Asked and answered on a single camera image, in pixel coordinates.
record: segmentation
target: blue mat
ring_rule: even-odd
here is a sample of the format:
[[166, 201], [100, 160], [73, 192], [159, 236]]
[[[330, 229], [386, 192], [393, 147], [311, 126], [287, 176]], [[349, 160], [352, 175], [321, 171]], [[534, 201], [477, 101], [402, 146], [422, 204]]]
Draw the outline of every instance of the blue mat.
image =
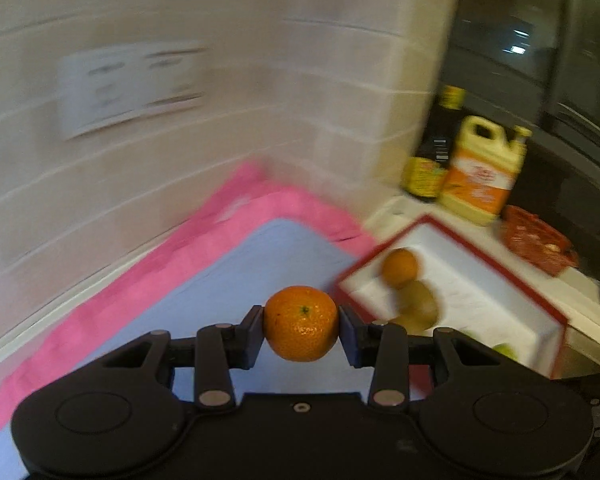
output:
[[[150, 330], [167, 329], [173, 338], [181, 338], [210, 324], [239, 323], [252, 305], [264, 304], [281, 288], [311, 285], [324, 289], [352, 263], [351, 256], [303, 226], [271, 221], [129, 323], [80, 365]], [[232, 370], [232, 379], [238, 399], [245, 392], [361, 392], [366, 397], [372, 373], [371, 368], [351, 368], [339, 342], [314, 363], [284, 361], [265, 342], [254, 368]], [[192, 370], [177, 370], [174, 393], [192, 400], [192, 382]], [[26, 475], [6, 427], [0, 431], [0, 480], [20, 480]]]

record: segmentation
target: brown fruit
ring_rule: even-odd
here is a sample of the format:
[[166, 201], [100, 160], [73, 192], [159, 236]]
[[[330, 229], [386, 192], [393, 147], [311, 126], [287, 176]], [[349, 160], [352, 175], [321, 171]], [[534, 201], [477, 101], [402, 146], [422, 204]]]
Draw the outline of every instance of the brown fruit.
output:
[[401, 288], [415, 280], [420, 272], [420, 265], [414, 253], [408, 249], [400, 248], [391, 251], [380, 270], [382, 280], [391, 288]]
[[264, 335], [288, 361], [323, 357], [338, 337], [338, 309], [328, 294], [310, 286], [288, 286], [264, 306]]
[[400, 315], [391, 320], [409, 334], [419, 334], [434, 326], [440, 319], [440, 304], [430, 288], [413, 280], [396, 291]]

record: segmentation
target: plastic jug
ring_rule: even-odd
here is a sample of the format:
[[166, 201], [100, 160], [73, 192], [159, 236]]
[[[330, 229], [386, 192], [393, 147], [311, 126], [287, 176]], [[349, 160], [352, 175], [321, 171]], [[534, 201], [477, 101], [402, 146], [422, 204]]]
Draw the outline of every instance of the plastic jug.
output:
[[[478, 126], [489, 137], [477, 133]], [[462, 121], [448, 175], [439, 202], [478, 225], [492, 222], [504, 207], [526, 155], [528, 128], [516, 126], [516, 138], [507, 142], [505, 130], [484, 117]]]

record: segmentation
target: pink cloth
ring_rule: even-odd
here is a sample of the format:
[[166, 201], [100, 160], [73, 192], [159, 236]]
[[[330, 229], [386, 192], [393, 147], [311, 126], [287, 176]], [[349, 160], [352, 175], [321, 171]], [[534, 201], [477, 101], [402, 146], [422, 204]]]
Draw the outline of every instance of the pink cloth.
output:
[[348, 213], [306, 190], [267, 180], [260, 167], [246, 163], [159, 247], [72, 311], [3, 381], [0, 430], [31, 392], [71, 371], [171, 290], [275, 218], [299, 222], [353, 256], [374, 246]]

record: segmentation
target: screw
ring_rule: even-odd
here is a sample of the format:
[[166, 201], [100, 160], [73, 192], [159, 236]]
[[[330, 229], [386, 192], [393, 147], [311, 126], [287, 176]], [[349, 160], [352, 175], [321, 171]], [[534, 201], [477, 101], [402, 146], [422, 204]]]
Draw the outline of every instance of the screw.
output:
[[379, 406], [386, 408], [390, 406], [400, 406], [405, 400], [404, 393], [398, 390], [380, 390], [374, 393], [374, 402]]
[[224, 406], [231, 400], [231, 395], [222, 390], [207, 390], [200, 394], [200, 402], [210, 408]]
[[296, 413], [306, 413], [311, 409], [311, 405], [306, 402], [296, 402], [294, 404], [294, 411]]

